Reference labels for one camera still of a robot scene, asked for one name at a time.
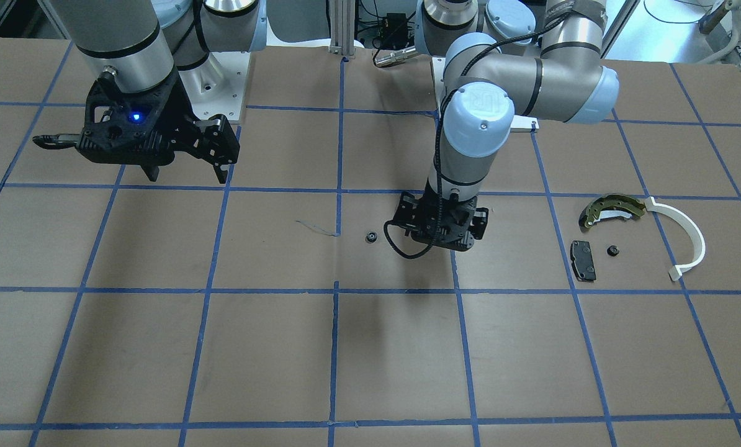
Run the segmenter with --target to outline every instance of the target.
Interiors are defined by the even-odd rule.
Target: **table surface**
[[[256,54],[228,184],[185,154],[150,183],[31,144],[92,75],[0,39],[0,446],[741,445],[741,73],[606,61],[614,113],[513,133],[486,237],[407,261],[365,234],[424,186],[430,65],[370,58]],[[705,260],[672,282],[691,243],[651,214],[581,232],[607,192]]]

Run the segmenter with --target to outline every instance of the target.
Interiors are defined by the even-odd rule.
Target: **white pipe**
[[[713,63],[719,61],[723,56],[729,54],[734,47],[737,46],[737,42],[740,41],[740,11],[739,9],[733,9],[732,11],[732,39],[729,43],[720,51],[710,54],[705,59],[700,60],[698,63]]]

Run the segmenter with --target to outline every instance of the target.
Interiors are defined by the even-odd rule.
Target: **white cable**
[[[732,50],[734,50],[734,47],[737,46],[737,42],[739,42],[740,40],[740,26],[741,26],[740,11],[739,9],[733,9],[733,11],[731,12],[732,12],[732,39],[722,50],[716,51],[715,53],[710,54],[710,56],[705,57],[705,59],[700,60],[698,63],[717,62],[723,56],[726,56],[727,54],[729,54]]]

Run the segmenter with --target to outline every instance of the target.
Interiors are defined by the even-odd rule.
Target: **robotic arm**
[[[212,165],[224,183],[222,166],[237,162],[239,143],[223,114],[198,119],[189,94],[215,91],[223,82],[211,51],[265,46],[265,0],[54,0],[50,6],[96,81],[81,133],[39,135],[34,142],[51,150],[75,147],[96,163],[140,165],[150,181],[175,152],[186,152]]]
[[[594,124],[618,96],[615,71],[600,66],[604,0],[548,0],[541,57],[502,54],[487,34],[470,33],[448,48],[446,96],[441,105],[435,156],[421,198],[403,192],[388,242],[416,258],[432,246],[467,251],[480,240],[489,211],[476,207],[478,191],[510,132],[514,114]],[[407,255],[388,236],[405,229],[428,244]]]

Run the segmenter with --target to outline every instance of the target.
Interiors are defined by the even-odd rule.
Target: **white mounting plate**
[[[212,54],[221,63],[224,68],[224,76],[230,84],[226,85],[224,89],[220,89],[217,96],[198,98],[195,94],[189,93],[194,114],[199,119],[209,119],[214,114],[221,113],[228,117],[230,124],[241,124],[251,53],[224,52]]]
[[[445,69],[445,59],[442,57],[431,58],[431,74],[434,78],[434,97],[436,102],[442,99],[442,95],[445,90],[445,82],[442,79],[442,71]],[[539,130],[539,120],[530,116],[520,116],[515,114],[514,120],[511,123],[512,132],[530,132],[532,130]]]

